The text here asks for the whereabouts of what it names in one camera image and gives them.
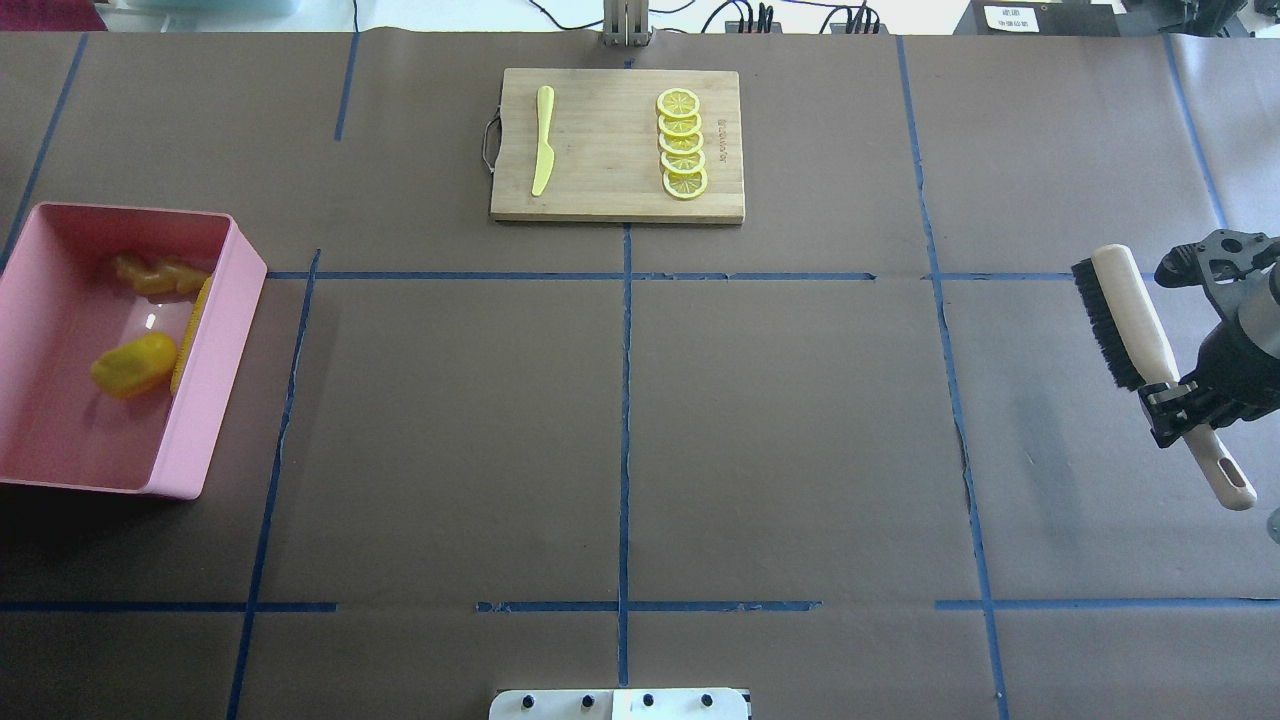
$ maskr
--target black cable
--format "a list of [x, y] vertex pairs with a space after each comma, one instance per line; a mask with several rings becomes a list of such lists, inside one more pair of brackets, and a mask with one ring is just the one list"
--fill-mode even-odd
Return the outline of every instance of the black cable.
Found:
[[[707, 28], [712, 27], [712, 20], [716, 19], [716, 15], [718, 15], [721, 10], [723, 10], [724, 8], [728, 8], [730, 5], [733, 5], [735, 8], [737, 8], [737, 31], [742, 32], [742, 22], [746, 19], [746, 15], [742, 14], [742, 5], [739, 4], [739, 3], [742, 3], [742, 1], [744, 0], [724, 0], [724, 3], [721, 4], [719, 8], [716, 8], [714, 10], [712, 10], [710, 17], [707, 18], [705, 23], [703, 23], [703, 29], [700, 29], [698, 32], [700, 32], [700, 33], [707, 32]], [[748, 3], [746, 8], [748, 8], [748, 10], [751, 9], [750, 3]]]
[[559, 24], [559, 20], [556, 19], [556, 15], [552, 15], [550, 12], [547, 10], [547, 8], [543, 8], [535, 0], [529, 0], [529, 4], [532, 5], [534, 8], [538, 8], [544, 15], [547, 15], [547, 19], [549, 19], [552, 22], [552, 24], [556, 26], [556, 27], [558, 27], [559, 29], [585, 29], [585, 28], [589, 28], [589, 27], [595, 27], [595, 26], [604, 24], [604, 18], [600, 18], [600, 19], [595, 20], [594, 23], [586, 23], [585, 26], [564, 27], [564, 26]]
[[845, 23], [845, 32], [849, 32], [850, 26], [854, 24], [854, 9], [849, 5], [833, 5], [831, 12], [827, 13], [827, 19], [822, 20], [822, 24], [818, 26], [818, 35], [827, 32], [827, 24], [831, 23], [831, 18], [836, 17], [836, 13], [841, 10], [845, 12], [845, 18], [847, 19]]
[[696, 1], [698, 0], [689, 0], [689, 3], [685, 3], [684, 5], [681, 5], [678, 8], [675, 8], [672, 10], [654, 10], [653, 8], [649, 8], [649, 13], [654, 14], [654, 15], [672, 15], [672, 14], [678, 13], [678, 12], [684, 10], [685, 8], [692, 5]]

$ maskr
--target yellow knife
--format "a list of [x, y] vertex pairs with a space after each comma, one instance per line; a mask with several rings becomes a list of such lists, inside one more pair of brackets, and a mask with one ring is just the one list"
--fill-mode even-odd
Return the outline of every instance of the yellow knife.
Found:
[[552, 108], [556, 106], [556, 91], [552, 86], [544, 85], [538, 88], [538, 163], [534, 165], [534, 197], [540, 197], [547, 190], [547, 181], [552, 178], [552, 168], [556, 167], [556, 151], [552, 150], [547, 136], [552, 132]]

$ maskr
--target blue tape line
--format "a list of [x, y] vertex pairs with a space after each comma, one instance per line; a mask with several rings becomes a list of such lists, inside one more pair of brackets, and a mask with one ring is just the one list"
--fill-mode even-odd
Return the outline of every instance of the blue tape line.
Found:
[[289, 433], [293, 415], [293, 398], [298, 384], [298, 359], [302, 356], [302, 341], [307, 336], [307, 318], [311, 314], [311, 295], [316, 287], [316, 266], [320, 264], [320, 251], [311, 256], [311, 269], [307, 273], [307, 288], [302, 295], [302, 311], [298, 316], [298, 336], [293, 342], [293, 361], [289, 365], [289, 384], [284, 393], [284, 410], [280, 413], [280, 432], [275, 438], [275, 460], [271, 462], [271, 482], [266, 487], [266, 503], [262, 507], [262, 527], [257, 534], [257, 555], [253, 559], [253, 575], [248, 585], [248, 602], [244, 607], [244, 625], [241, 629], [239, 652], [236, 656], [236, 675], [232, 680], [232, 697], [227, 705], [227, 720], [234, 720], [239, 712], [239, 694], [244, 685], [244, 666], [248, 664], [250, 638], [253, 635], [253, 615], [257, 611], [257, 594], [262, 585], [262, 565], [266, 564], [266, 547], [271, 537], [271, 515], [275, 511], [275, 495], [280, 484], [280, 470], [284, 466], [284, 439]]
[[[1098, 597], [1075, 600], [997, 600], [996, 610], [1222, 610], [1266, 607], [1280, 610], [1280, 600], [1270, 597]], [[977, 600], [940, 600], [942, 612], [982, 610]]]
[[[273, 270], [273, 281], [303, 281], [300, 270]], [[325, 270], [321, 281], [625, 281], [625, 273], [521, 273], [484, 270]], [[632, 281], [874, 281], [872, 273], [632, 273]]]
[[618, 461], [618, 687], [630, 683], [627, 609], [631, 559], [631, 223], [622, 225], [622, 437]]
[[[810, 612], [817, 600], [630, 601], [628, 612]], [[617, 612], [613, 601], [477, 602], [476, 612]]]
[[486, 273], [326, 270], [321, 281], [621, 281], [622, 273]]
[[1226, 213], [1222, 211], [1222, 202], [1217, 197], [1217, 184], [1208, 172], [1208, 161], [1204, 159], [1204, 149], [1201, 146], [1199, 133], [1196, 132], [1196, 122], [1192, 120], [1190, 106], [1187, 105], [1187, 94], [1183, 91], [1183, 74], [1178, 69], [1178, 59], [1174, 56], [1174, 42], [1169, 33], [1161, 35], [1165, 41], [1165, 59], [1169, 60], [1169, 73], [1174, 77], [1174, 95], [1178, 97], [1178, 109], [1183, 113], [1183, 124], [1187, 126], [1187, 135], [1192, 140], [1192, 150], [1196, 151], [1196, 161], [1201, 167], [1201, 177], [1204, 178], [1204, 188], [1208, 190], [1210, 202], [1213, 205], [1213, 217], [1217, 227], [1226, 228]]
[[333, 128], [334, 142], [342, 142], [342, 131], [347, 124], [347, 101], [351, 100], [351, 78], [356, 74], [356, 51], [360, 49], [360, 31], [351, 33], [351, 50], [347, 53], [347, 77], [342, 81], [342, 102], [338, 105], [338, 124]]
[[637, 281], [874, 281], [872, 273], [635, 273]]
[[54, 131], [58, 129], [58, 120], [63, 117], [63, 108], [67, 106], [67, 96], [72, 92], [72, 83], [76, 82], [76, 73], [79, 70], [81, 58], [84, 56], [84, 47], [88, 45], [88, 33], [81, 33], [79, 45], [76, 46], [76, 55], [72, 56], [72, 64], [67, 68], [67, 78], [63, 79], [63, 91], [58, 95], [58, 102], [54, 104], [54, 114], [49, 118], [49, 127], [45, 128], [45, 137], [40, 141], [40, 151], [36, 152], [36, 161], [31, 165], [31, 174], [27, 176], [27, 186], [22, 191], [22, 200], [18, 201], [18, 213], [13, 217], [13, 223], [9, 225], [9, 237], [5, 238], [4, 251], [0, 252], [0, 270], [9, 264], [9, 255], [13, 254], [13, 246], [18, 242], [18, 231], [22, 229], [22, 223], [27, 218], [27, 205], [31, 204], [31, 195], [36, 191], [36, 181], [40, 178], [40, 168], [45, 164], [45, 155], [49, 154], [49, 145], [54, 141]]
[[[925, 275], [920, 279], [929, 279]], [[938, 273], [938, 279], [942, 282], [955, 282], [955, 281], [996, 281], [996, 282], [1014, 282], [1014, 281], [1069, 281], [1071, 279], [1071, 273]]]
[[982, 543], [982, 520], [978, 516], [978, 495], [973, 486], [973, 468], [969, 464], [969, 439], [965, 436], [964, 411], [960, 406], [960, 383], [956, 377], [955, 355], [951, 348], [951, 331], [947, 328], [946, 300], [942, 295], [942, 270], [938, 265], [938, 250], [933, 238], [933, 222], [924, 201], [924, 161], [920, 158], [920, 136], [915, 126], [915, 108], [911, 102], [911, 78], [906, 65], [906, 45], [902, 36], [895, 36], [897, 42], [897, 67], [902, 77], [902, 102], [906, 109], [906, 128], [911, 138], [911, 161], [915, 169], [915, 187], [920, 202], [920, 220], [924, 224], [925, 246], [929, 255], [929, 278], [933, 284], [933, 301], [938, 316], [938, 332], [942, 340], [942, 359], [947, 369], [947, 392], [951, 396], [951, 414], [960, 441], [960, 461], [964, 474], [965, 495], [969, 500], [969, 530], [973, 536], [973, 555], [978, 565], [978, 587], [982, 593], [983, 619], [987, 625], [987, 652], [991, 657], [991, 675], [996, 685], [996, 707], [1001, 720], [1009, 720], [1009, 700], [1005, 696], [1005, 670], [1000, 660], [1000, 638], [996, 633], [996, 609], [991, 600], [991, 579], [987, 575], [987, 553]]
[[634, 612], [810, 612], [817, 600], [637, 601]]
[[255, 612], [337, 612], [337, 602], [260, 602]]

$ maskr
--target pink tray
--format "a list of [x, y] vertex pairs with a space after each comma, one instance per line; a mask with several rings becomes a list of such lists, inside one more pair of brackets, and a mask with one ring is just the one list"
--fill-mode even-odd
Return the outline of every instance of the pink tray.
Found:
[[[133, 400], [88, 368], [159, 331], [182, 342], [192, 297], [140, 297], [109, 258], [175, 255], [214, 273], [187, 369]], [[0, 275], [0, 482], [191, 500], [200, 495], [266, 264], [228, 215], [44, 202]]]

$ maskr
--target cutting board handle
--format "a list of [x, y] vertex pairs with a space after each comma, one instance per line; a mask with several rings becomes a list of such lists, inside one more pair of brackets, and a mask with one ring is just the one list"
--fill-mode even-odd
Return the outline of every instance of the cutting board handle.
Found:
[[[497, 133], [494, 132], [494, 127], [498, 128]], [[489, 152], [490, 140], [489, 138], [490, 137], [494, 138], [492, 141], [492, 145], [493, 145], [493, 160], [489, 159], [489, 156], [490, 156], [490, 152]], [[502, 106], [499, 105], [498, 109], [495, 109], [493, 111], [493, 118], [488, 123], [485, 123], [485, 126], [484, 126], [484, 138], [480, 142], [480, 159], [484, 160], [484, 167], [489, 168], [489, 177], [490, 178], [493, 177], [493, 174], [495, 172], [494, 163], [498, 161], [498, 152], [500, 150], [502, 150]]]

